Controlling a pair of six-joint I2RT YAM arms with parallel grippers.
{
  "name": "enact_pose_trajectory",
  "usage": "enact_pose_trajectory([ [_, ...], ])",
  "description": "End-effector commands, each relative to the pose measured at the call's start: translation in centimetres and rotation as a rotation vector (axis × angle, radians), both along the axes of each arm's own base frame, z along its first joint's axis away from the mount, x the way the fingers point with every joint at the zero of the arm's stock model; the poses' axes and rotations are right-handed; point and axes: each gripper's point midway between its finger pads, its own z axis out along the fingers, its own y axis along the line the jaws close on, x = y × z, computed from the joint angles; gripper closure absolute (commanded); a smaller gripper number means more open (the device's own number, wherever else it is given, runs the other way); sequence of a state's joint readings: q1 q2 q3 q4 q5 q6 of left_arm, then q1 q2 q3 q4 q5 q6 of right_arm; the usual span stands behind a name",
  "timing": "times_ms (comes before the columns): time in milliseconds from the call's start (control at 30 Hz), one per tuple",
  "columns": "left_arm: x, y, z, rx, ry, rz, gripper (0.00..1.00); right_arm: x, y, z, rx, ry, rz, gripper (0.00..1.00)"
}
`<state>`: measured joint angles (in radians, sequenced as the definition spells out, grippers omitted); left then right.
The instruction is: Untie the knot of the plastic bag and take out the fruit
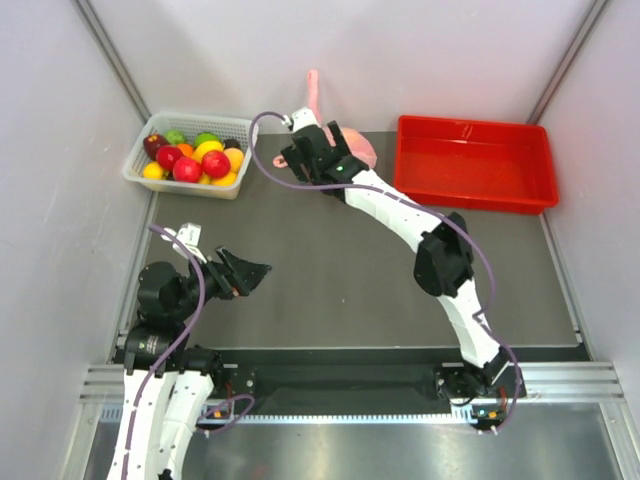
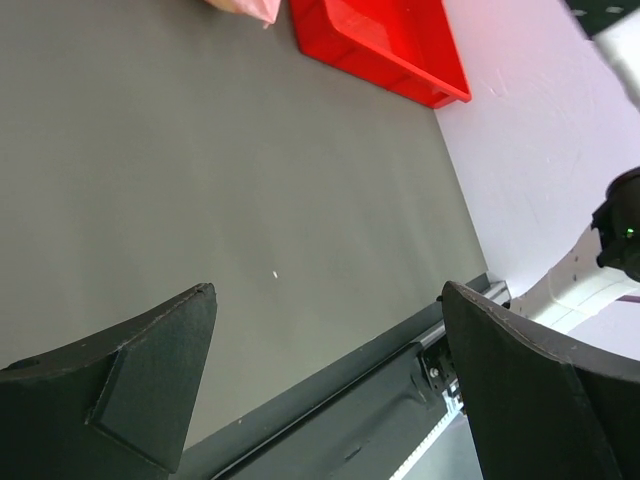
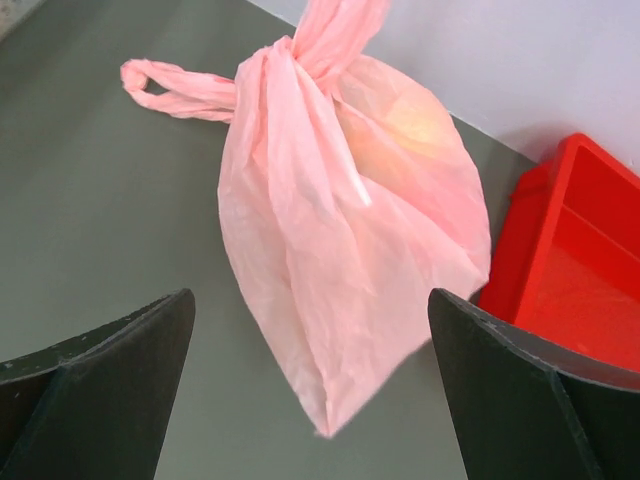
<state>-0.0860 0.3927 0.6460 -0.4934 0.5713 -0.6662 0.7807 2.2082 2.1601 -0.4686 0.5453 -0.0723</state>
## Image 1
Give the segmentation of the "pink plastic bag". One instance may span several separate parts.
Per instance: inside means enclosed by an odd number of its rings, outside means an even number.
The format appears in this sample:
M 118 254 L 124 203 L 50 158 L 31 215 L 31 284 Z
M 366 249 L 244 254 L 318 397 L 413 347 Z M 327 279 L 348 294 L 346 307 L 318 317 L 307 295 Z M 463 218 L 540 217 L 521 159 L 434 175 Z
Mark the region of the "pink plastic bag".
M 311 108 L 316 114 L 321 126 L 332 143 L 327 125 L 322 120 L 322 115 L 319 109 L 319 73 L 315 69 L 311 69 L 307 72 L 307 102 L 306 107 Z M 344 134 L 348 146 L 351 149 L 351 157 L 359 160 L 366 167 L 373 169 L 377 163 L 377 154 L 370 143 L 362 133 L 359 131 L 348 128 L 340 127 Z

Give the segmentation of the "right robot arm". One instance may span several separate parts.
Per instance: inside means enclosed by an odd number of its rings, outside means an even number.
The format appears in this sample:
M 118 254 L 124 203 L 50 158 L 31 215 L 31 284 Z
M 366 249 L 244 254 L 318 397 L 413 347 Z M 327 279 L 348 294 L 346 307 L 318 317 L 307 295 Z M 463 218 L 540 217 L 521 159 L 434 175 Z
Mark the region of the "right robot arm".
M 355 156 L 336 123 L 290 122 L 292 144 L 282 155 L 305 186 L 360 210 L 398 235 L 415 253 L 413 277 L 444 308 L 460 344 L 461 368 L 440 376 L 441 394 L 463 406 L 492 394 L 504 380 L 507 350 L 490 331 L 472 267 L 472 245 L 462 216 L 423 211 Z

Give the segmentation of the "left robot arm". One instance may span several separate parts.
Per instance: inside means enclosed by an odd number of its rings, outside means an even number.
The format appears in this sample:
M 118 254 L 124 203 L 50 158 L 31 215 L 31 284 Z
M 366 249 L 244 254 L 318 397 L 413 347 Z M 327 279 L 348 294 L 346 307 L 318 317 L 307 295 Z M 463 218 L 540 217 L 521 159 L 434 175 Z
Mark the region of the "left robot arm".
M 110 479 L 181 478 L 205 400 L 226 387 L 220 354 L 189 347 L 189 327 L 209 300 L 248 296 L 271 268 L 224 247 L 216 253 L 216 259 L 190 255 L 186 275 L 167 261 L 150 263 L 139 274 Z

